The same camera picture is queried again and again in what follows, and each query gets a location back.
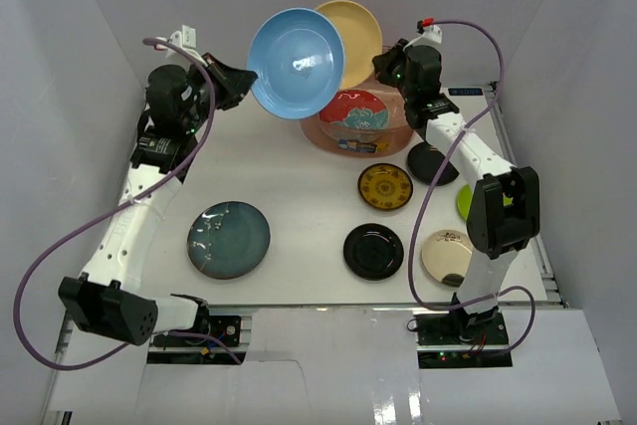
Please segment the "yellow-orange plastic plate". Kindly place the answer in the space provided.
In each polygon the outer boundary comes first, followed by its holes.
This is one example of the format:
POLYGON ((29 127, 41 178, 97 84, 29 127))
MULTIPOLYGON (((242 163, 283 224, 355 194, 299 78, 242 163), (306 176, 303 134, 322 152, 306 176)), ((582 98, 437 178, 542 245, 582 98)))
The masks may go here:
POLYGON ((351 0, 331 0, 316 7, 338 31, 345 51, 340 88, 347 90, 366 81, 373 73, 372 59, 382 53, 381 28, 374 15, 351 0))

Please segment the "red floral ceramic plate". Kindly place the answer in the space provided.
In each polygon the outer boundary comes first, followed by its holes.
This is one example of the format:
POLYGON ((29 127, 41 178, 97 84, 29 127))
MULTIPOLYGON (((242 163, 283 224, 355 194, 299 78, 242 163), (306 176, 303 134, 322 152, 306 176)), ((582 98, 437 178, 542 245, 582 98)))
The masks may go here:
POLYGON ((387 129, 389 110, 376 95, 362 90, 338 92, 329 104, 318 113, 318 118, 353 129, 387 129))

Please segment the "light blue plastic plate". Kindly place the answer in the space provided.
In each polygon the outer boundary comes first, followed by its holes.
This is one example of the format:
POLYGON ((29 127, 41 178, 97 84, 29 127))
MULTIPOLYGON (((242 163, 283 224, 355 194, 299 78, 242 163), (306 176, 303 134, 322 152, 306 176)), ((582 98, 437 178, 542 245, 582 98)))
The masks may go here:
POLYGON ((323 14, 291 8, 270 17, 249 48, 257 74, 251 92, 270 114, 289 120, 319 113, 339 91, 346 55, 336 27, 323 14))

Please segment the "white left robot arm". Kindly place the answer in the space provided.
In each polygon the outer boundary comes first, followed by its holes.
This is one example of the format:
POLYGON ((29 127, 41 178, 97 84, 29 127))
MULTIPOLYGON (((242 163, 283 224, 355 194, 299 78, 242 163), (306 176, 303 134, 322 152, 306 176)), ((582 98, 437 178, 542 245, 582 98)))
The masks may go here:
POLYGON ((75 326, 121 342, 143 345, 176 330, 198 344, 210 332, 205 302, 172 294, 139 295, 142 269, 164 213, 188 172, 183 165, 201 143, 197 132, 211 108, 237 106, 257 75, 203 56, 203 67, 163 65, 147 78, 146 107, 120 198, 98 249, 78 278, 62 280, 58 294, 75 326))

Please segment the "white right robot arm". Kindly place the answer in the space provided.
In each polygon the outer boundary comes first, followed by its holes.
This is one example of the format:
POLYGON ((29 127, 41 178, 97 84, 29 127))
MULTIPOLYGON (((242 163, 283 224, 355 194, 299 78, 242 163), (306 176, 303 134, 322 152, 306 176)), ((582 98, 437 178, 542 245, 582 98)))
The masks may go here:
POLYGON ((539 179, 495 153, 441 91, 442 56, 427 45, 397 41, 372 60, 375 78, 399 91, 409 126, 443 155, 470 186, 466 220, 473 252, 448 307, 450 334, 470 344, 498 312, 512 262, 540 229, 539 179))

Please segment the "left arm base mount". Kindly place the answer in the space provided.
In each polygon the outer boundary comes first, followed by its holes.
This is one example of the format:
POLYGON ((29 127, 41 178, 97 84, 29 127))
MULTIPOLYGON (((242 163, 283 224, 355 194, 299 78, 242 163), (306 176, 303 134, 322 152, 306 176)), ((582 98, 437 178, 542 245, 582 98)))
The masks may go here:
POLYGON ((242 319, 240 316, 208 316, 199 319, 193 328, 194 332, 214 336, 228 346, 240 343, 242 319))

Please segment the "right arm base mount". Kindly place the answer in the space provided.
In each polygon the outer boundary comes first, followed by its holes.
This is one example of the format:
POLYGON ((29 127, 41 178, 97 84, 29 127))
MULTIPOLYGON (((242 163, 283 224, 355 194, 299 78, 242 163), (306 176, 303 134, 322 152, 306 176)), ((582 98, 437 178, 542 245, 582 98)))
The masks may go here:
POLYGON ((466 329, 461 329, 448 314, 415 316, 406 327, 417 335, 417 343, 423 346, 460 345, 475 351, 479 345, 499 349, 509 345, 509 335, 501 313, 497 313, 490 321, 466 329))

